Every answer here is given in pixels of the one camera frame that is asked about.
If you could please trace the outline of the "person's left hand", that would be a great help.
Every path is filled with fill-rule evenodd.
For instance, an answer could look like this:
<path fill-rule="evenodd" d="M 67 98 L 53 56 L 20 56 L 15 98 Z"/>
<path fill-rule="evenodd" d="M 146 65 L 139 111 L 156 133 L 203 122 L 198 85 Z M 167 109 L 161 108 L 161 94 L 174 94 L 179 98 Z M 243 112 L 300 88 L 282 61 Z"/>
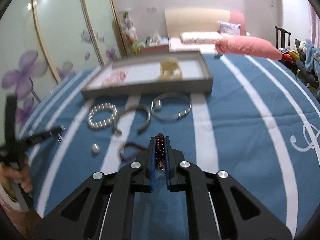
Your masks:
<path fill-rule="evenodd" d="M 16 194 L 11 186 L 11 181 L 20 183 L 22 189 L 26 193 L 31 193 L 33 190 L 29 171 L 30 168 L 27 156 L 24 158 L 24 167 L 20 171 L 13 169 L 12 167 L 1 166 L 1 186 L 11 199 L 16 200 Z"/>

